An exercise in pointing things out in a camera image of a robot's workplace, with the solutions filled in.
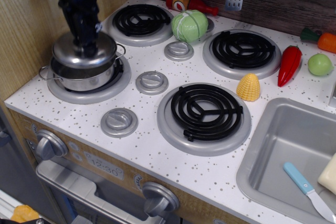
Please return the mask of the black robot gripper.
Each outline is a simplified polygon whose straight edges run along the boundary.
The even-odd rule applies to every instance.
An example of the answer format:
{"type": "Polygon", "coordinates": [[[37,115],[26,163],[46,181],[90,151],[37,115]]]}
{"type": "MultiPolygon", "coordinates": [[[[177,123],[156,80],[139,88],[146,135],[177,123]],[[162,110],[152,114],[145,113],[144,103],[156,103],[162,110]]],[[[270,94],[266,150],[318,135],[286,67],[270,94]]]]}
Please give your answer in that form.
{"type": "Polygon", "coordinates": [[[81,47],[85,57],[92,57],[98,50],[96,40],[101,30],[97,0],[59,0],[58,5],[74,37],[74,44],[81,47]]]}

